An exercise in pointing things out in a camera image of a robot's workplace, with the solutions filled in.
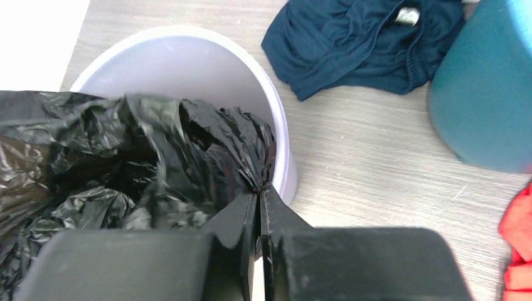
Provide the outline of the teal plastic bucket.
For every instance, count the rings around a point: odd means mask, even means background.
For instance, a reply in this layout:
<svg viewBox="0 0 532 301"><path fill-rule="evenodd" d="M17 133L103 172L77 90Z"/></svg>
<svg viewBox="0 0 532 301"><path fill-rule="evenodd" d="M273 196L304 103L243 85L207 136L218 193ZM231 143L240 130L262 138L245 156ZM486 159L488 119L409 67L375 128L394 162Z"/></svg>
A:
<svg viewBox="0 0 532 301"><path fill-rule="evenodd" d="M531 2L481 1L440 65L430 117L457 158L531 172Z"/></svg>

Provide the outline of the grey translucent trash bin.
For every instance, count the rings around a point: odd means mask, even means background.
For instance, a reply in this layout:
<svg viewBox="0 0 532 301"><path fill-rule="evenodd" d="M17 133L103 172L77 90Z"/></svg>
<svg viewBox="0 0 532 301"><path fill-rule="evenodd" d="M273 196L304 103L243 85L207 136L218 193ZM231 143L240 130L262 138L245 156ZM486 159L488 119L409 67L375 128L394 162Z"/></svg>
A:
<svg viewBox="0 0 532 301"><path fill-rule="evenodd" d="M222 34L185 25L138 32L93 60L71 90L101 97L151 92L255 114L275 134L273 185L285 204L294 200L297 166L279 94L253 56Z"/></svg>

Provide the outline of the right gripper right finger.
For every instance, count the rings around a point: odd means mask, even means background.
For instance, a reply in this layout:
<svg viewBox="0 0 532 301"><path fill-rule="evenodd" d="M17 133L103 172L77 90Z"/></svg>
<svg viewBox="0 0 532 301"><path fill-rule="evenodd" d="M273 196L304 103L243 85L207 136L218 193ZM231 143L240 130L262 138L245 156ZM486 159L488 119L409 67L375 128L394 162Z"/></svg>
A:
<svg viewBox="0 0 532 301"><path fill-rule="evenodd" d="M451 249L426 228L315 228L271 183L258 196L266 300L470 300Z"/></svg>

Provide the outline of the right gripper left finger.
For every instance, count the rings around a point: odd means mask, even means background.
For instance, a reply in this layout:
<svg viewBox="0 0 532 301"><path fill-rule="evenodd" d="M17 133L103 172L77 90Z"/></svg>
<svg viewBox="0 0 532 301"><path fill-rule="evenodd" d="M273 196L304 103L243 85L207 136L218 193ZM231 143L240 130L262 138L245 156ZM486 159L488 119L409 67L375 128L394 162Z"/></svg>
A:
<svg viewBox="0 0 532 301"><path fill-rule="evenodd" d="M241 193L196 230L65 230L16 300L250 300L257 197Z"/></svg>

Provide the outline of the black trash bag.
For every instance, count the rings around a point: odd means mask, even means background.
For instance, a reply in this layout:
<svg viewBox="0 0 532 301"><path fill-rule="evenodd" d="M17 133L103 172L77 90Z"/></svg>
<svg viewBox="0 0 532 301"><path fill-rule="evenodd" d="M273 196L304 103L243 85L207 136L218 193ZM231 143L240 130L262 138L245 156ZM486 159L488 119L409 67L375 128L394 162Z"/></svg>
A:
<svg viewBox="0 0 532 301"><path fill-rule="evenodd" d="M1 299L61 230L194 229L272 178L270 125L153 94L1 92Z"/></svg>

